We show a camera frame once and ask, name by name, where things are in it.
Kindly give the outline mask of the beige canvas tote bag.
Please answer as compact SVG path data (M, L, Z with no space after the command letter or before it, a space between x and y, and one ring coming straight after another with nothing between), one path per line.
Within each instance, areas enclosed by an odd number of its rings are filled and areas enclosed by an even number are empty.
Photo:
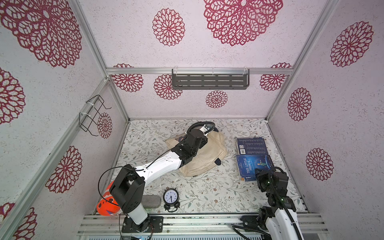
M179 166L179 171L184 177L194 177L206 173L219 164L227 156L225 137L222 133L212 131L207 135L208 142L198 150L197 155L186 165L173 163L167 157L158 164L162 174L173 171Z

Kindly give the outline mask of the Little Prince blue book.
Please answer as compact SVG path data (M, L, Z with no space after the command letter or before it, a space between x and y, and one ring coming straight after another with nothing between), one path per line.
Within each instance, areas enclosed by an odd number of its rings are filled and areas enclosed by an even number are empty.
M256 170L267 171L274 167L269 155L237 155L236 160L243 178L254 178Z

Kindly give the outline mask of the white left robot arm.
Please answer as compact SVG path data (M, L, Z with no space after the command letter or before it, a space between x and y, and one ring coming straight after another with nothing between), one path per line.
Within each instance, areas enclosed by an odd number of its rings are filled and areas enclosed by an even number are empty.
M124 214L137 225L146 225L149 215L142 205L144 189L159 177L177 170L197 155L208 141L206 127L188 130L185 138L152 163L139 166L125 165L115 178L110 193Z

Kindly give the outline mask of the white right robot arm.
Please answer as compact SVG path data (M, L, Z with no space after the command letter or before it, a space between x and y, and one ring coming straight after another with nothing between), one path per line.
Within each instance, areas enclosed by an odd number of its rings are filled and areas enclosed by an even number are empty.
M289 177L279 167L255 170L258 188L265 192L268 206L259 208L258 227L273 240L303 240L293 200L287 196Z

